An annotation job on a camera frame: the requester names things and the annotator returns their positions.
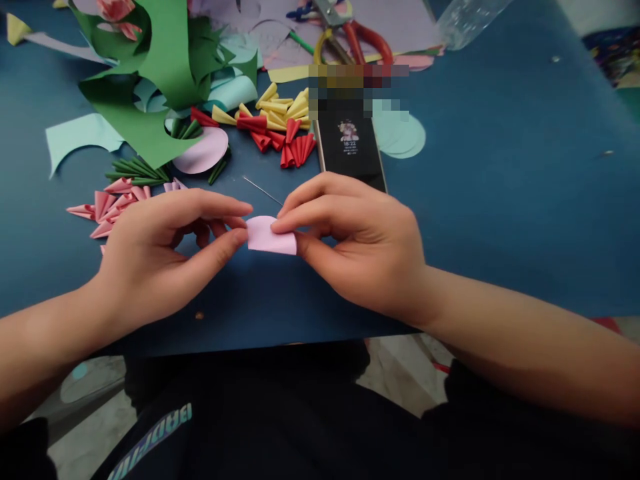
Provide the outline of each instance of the red scissors handle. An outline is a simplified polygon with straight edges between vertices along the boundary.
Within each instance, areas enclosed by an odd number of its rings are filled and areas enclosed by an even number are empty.
[[[347,36],[349,46],[351,47],[351,54],[353,55],[356,64],[364,65],[366,63],[365,56],[362,54],[362,48],[360,47],[360,40],[358,40],[358,36],[378,50],[380,55],[382,55],[382,62],[385,65],[393,64],[393,53],[391,52],[391,48],[387,41],[378,33],[363,27],[355,20],[350,20],[342,25],[342,30],[344,30]]]

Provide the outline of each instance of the left hand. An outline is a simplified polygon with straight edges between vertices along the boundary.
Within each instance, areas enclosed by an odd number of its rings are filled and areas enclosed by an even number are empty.
[[[247,240],[250,204],[201,189],[163,193],[129,206],[113,226],[100,271],[87,285],[114,337],[168,317],[194,298]],[[216,240],[209,244],[209,231]],[[201,248],[176,252],[194,233]]]

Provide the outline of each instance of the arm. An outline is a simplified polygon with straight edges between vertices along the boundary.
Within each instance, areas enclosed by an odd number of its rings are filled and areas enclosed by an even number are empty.
[[[200,189],[134,204],[115,224],[88,284],[0,319],[0,433],[22,422],[86,356],[184,307],[246,241],[240,216],[251,210]],[[211,244],[210,231],[217,237]],[[191,232],[201,250],[186,258],[174,248]]]
[[[640,426],[640,348],[574,313],[425,265],[412,212],[363,183],[324,173],[287,198],[272,229],[347,300],[447,344],[522,399]],[[330,248],[319,238],[340,243]]]

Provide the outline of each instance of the forearm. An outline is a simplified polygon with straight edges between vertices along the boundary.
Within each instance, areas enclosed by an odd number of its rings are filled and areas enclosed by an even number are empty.
[[[18,425],[74,366],[106,345],[103,299],[90,286],[0,319],[0,433]]]
[[[640,347],[546,302],[427,268],[437,308],[424,305],[412,324],[468,367],[534,403],[640,426]]]

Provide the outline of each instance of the plastic bottle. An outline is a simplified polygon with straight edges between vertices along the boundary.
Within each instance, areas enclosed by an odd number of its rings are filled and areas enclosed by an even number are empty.
[[[438,27],[448,50],[460,50],[504,10],[512,0],[452,0]]]

